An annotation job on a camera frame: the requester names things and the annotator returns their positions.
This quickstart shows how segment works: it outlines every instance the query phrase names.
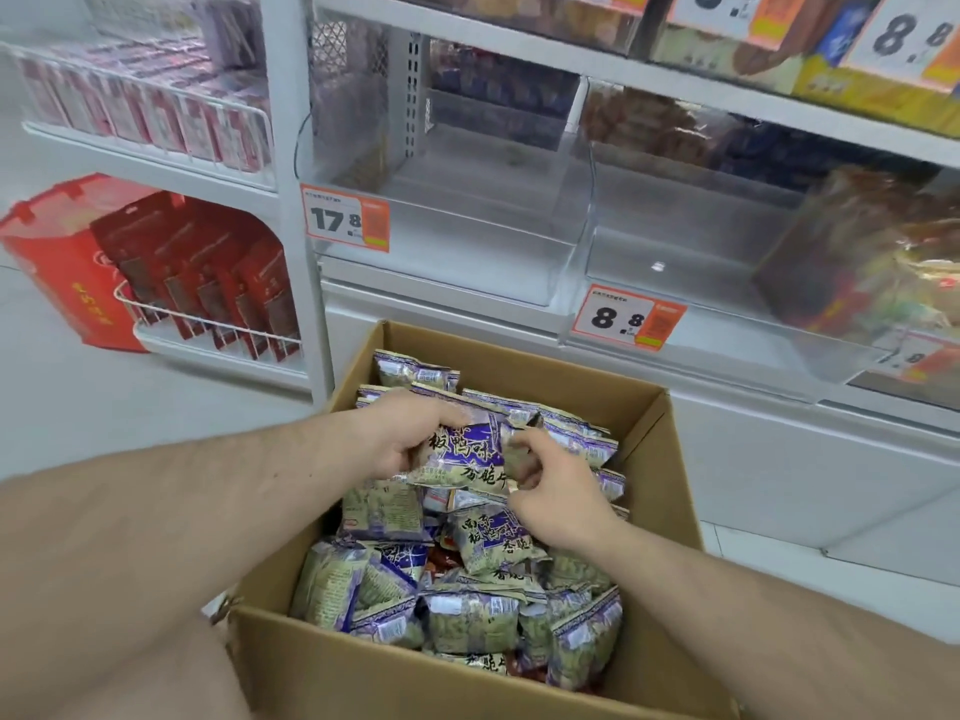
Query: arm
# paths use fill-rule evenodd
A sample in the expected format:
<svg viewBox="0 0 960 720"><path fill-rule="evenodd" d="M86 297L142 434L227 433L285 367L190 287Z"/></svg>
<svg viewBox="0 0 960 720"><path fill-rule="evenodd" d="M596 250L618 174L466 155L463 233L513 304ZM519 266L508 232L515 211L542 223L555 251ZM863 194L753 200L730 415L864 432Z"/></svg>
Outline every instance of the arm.
<svg viewBox="0 0 960 720"><path fill-rule="evenodd" d="M0 718L54 709L183 624L440 423L464 418L399 389L0 483Z"/></svg>
<svg viewBox="0 0 960 720"><path fill-rule="evenodd" d="M520 521L605 570L760 717L957 716L960 648L632 526L549 435L515 441L542 465L510 496Z"/></svg>

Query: red shopping bag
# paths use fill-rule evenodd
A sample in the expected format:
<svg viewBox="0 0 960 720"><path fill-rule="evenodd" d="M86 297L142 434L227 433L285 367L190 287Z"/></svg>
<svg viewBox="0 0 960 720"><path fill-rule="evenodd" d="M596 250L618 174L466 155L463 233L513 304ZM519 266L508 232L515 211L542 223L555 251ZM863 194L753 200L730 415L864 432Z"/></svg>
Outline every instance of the red shopping bag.
<svg viewBox="0 0 960 720"><path fill-rule="evenodd" d="M0 219L0 242L85 344L145 353L114 297L123 276L90 223L158 190L104 174L61 182Z"/></svg>

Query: person's right arm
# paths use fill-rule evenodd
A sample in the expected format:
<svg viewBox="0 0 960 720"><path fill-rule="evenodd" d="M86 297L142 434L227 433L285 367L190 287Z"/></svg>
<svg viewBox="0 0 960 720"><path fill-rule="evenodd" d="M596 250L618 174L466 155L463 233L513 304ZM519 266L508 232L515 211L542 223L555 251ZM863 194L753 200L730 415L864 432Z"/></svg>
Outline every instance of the person's right arm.
<svg viewBox="0 0 960 720"><path fill-rule="evenodd" d="M541 430L515 441L542 464L510 496L520 522L606 571L760 717L960 717L960 647L630 525L583 459Z"/></svg>

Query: forearm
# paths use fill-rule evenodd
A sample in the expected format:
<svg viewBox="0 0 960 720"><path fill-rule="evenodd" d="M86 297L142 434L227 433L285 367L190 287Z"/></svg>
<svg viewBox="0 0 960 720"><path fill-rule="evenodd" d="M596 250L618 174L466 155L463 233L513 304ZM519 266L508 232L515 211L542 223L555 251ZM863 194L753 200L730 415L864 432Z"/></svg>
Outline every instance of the forearm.
<svg viewBox="0 0 960 720"><path fill-rule="evenodd" d="M760 717L956 717L955 647L619 520L583 552Z"/></svg>
<svg viewBox="0 0 960 720"><path fill-rule="evenodd" d="M316 519L371 467L356 414L0 484L0 718L84 688Z"/></svg>

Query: open brown box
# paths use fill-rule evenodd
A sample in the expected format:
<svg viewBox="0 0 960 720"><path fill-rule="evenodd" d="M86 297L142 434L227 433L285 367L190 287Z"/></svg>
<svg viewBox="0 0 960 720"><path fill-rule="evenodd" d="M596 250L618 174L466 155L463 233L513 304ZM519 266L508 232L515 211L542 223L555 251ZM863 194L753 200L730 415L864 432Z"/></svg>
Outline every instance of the open brown box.
<svg viewBox="0 0 960 720"><path fill-rule="evenodd" d="M635 525L703 550L670 397L660 386L425 328L380 322L327 408L353 409L357 387L377 383L374 350L409 354L462 372L461 387L542 402L610 430L612 467L627 478L621 502ZM671 714L736 718L727 690L700 669L635 601L606 669L604 697L548 687L375 645L286 617L310 526L241 581L229 616L234 659L251 706L271 720L666 720Z"/></svg>

